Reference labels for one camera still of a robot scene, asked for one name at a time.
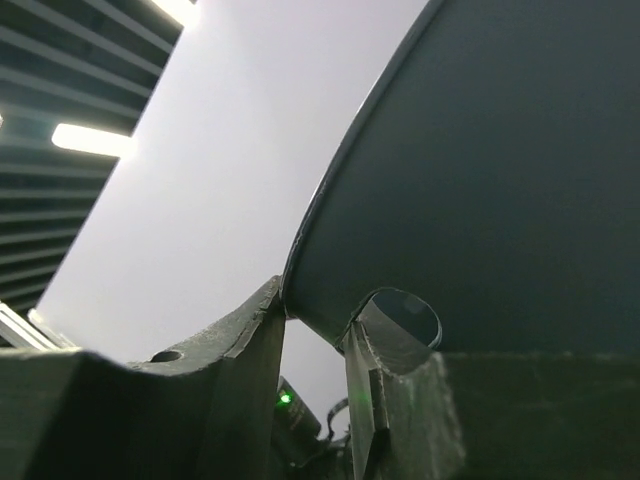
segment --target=slatted ceiling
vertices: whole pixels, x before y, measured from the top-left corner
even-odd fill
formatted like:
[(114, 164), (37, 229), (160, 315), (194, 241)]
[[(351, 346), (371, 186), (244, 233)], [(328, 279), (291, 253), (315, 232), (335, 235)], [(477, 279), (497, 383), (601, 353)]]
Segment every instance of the slatted ceiling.
[(131, 134), (179, 34), (150, 0), (0, 0), (0, 301), (19, 314), (117, 161), (55, 147), (56, 125)]

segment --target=black device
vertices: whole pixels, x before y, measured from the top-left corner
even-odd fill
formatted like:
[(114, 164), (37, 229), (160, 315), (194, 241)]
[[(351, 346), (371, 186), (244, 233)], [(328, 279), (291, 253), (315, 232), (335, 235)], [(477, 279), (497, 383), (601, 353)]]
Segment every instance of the black device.
[[(282, 279), (156, 362), (2, 354), (2, 472), (638, 478), (639, 19), (632, 0), (429, 1)], [(336, 448), (274, 405), (287, 317), (345, 357)]]

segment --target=ceiling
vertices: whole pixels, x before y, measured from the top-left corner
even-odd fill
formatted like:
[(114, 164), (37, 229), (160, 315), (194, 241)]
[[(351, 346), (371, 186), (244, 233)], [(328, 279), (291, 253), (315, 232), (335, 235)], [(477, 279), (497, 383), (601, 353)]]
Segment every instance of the ceiling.
[(34, 307), (117, 159), (58, 123), (131, 134), (180, 34), (150, 0), (0, 0), (0, 301)]

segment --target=curved edge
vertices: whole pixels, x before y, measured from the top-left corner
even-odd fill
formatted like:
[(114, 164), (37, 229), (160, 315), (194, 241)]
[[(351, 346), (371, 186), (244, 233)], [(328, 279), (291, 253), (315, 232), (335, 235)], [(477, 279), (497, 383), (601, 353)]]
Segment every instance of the curved edge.
[[(422, 38), (422, 35), (434, 20), (438, 11), (440, 10), (440, 7), (442, 7), (445, 1), (446, 0), (428, 0), (427, 4), (414, 21), (404, 39), (400, 42), (400, 45), (391, 57), (391, 60), (383, 70), (382, 74), (378, 77), (378, 80), (376, 80), (366, 99), (360, 106), (360, 109), (356, 113), (351, 126), (340, 142), (340, 145), (338, 146), (338, 149), (336, 150), (336, 153), (331, 160), (327, 171), (320, 181), (320, 184), (316, 189), (316, 193), (311, 199), (311, 203), (309, 204), (307, 212), (305, 213), (305, 216), (302, 219), (302, 223), (300, 224), (298, 232), (296, 233), (296, 236), (293, 240), (293, 245), (291, 246), (291, 250), (289, 251), (287, 262), (285, 263), (284, 273), (282, 274), (282, 282), (280, 284), (280, 297), (282, 299), (287, 318), (293, 318), (286, 301), (289, 284), (291, 278), (295, 275), (295, 269), (297, 266), (297, 260), (300, 256), (300, 251), (306, 243), (309, 231), (313, 228), (313, 224), (315, 223), (316, 217), (319, 214), (319, 210), (321, 210), (322, 208), (324, 197), (330, 191), (333, 179), (340, 174), (340, 171), (345, 164), (345, 159), (349, 156), (351, 150), (356, 145), (356, 142), (360, 138), (360, 134), (366, 127), (369, 119), (373, 116), (378, 104), (395, 79), (398, 71), (404, 64), (407, 57), (411, 54), (411, 52), (413, 52), (414, 47)], [(335, 338), (332, 340), (331, 343), (334, 347), (338, 346), (341, 338), (344, 336), (344, 332), (342, 332), (341, 335), (339, 334), (335, 336)]]

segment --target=fluorescent light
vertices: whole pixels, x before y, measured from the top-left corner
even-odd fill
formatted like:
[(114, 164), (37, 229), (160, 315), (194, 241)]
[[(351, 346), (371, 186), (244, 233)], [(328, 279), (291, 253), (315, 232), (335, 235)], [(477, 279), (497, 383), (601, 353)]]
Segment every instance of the fluorescent light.
[(51, 142), (56, 147), (67, 150), (112, 157), (121, 157), (129, 153), (133, 147), (133, 141), (126, 135), (66, 123), (56, 127)]
[(195, 21), (196, 6), (189, 0), (151, 0), (166, 14), (183, 26)]

